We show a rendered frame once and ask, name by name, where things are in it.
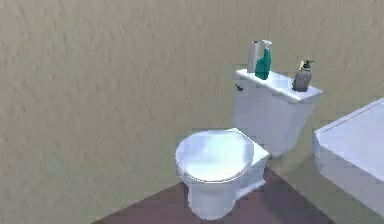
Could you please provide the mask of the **green spray bottle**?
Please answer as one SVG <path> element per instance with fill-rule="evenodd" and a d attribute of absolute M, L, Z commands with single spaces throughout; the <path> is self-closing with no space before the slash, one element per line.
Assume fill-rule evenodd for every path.
<path fill-rule="evenodd" d="M 263 56 L 256 63 L 255 75 L 262 80 L 266 80 L 268 78 L 270 68 L 271 68 L 272 42 L 269 40 L 262 40 L 262 45 L 263 45 Z"/>

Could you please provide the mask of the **grey soap dispenser bottle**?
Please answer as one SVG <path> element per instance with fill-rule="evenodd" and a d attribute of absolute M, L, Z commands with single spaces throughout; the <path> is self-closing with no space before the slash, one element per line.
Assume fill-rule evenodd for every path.
<path fill-rule="evenodd" d="M 292 89 L 297 92 L 306 92 L 312 79 L 311 64 L 313 60 L 305 60 L 301 68 L 297 71 Z"/>

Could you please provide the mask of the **white toilet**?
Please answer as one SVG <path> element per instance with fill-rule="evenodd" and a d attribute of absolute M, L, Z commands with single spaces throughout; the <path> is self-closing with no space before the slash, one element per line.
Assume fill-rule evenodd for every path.
<path fill-rule="evenodd" d="M 232 126 L 195 132 L 178 144 L 175 166 L 196 216 L 226 216 L 239 199 L 266 184 L 269 158 L 294 149 L 323 91 L 310 86 L 297 92 L 292 84 L 277 72 L 262 80 L 237 70 Z"/>

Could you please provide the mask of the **white paper roll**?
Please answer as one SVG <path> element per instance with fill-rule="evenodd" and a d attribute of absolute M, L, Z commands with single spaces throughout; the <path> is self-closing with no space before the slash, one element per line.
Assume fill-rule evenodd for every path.
<path fill-rule="evenodd" d="M 250 45 L 247 72 L 254 73 L 256 69 L 256 63 L 259 60 L 260 42 L 253 40 Z"/>

